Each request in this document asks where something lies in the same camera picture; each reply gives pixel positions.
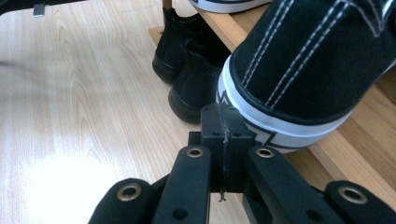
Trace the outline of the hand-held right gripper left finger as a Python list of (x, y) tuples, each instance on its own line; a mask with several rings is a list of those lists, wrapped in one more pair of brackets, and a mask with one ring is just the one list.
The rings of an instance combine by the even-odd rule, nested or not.
[(225, 133), (220, 121), (219, 105), (211, 104), (201, 110), (201, 131), (190, 132), (188, 145), (201, 145), (211, 153), (211, 190), (223, 190), (223, 141)]

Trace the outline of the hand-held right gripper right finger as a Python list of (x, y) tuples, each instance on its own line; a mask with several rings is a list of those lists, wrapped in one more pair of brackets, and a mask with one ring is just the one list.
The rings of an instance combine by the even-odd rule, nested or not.
[(224, 187), (227, 191), (242, 191), (245, 184), (244, 159), (248, 149), (255, 144), (254, 133), (234, 107), (225, 110), (225, 121)]

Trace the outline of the black white canvas sneaker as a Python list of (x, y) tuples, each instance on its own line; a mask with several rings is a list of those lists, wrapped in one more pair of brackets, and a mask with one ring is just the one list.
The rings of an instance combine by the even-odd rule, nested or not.
[(273, 0), (225, 62), (217, 100), (260, 143), (314, 145), (396, 65), (396, 0)]
[(273, 0), (188, 0), (194, 7), (214, 13), (235, 13), (259, 7)]

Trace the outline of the wooden shoe rack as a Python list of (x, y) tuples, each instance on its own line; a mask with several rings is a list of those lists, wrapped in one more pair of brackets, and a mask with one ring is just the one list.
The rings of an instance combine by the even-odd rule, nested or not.
[[(186, 6), (191, 14), (198, 11), (233, 51), (269, 4), (232, 14), (206, 12), (188, 2)], [(323, 168), (319, 175), (314, 175), (316, 170), (303, 171), (308, 182), (318, 187), (327, 172), (333, 180), (364, 186), (396, 210), (396, 65), (366, 93), (343, 125), (308, 148), (281, 151), (316, 158)]]

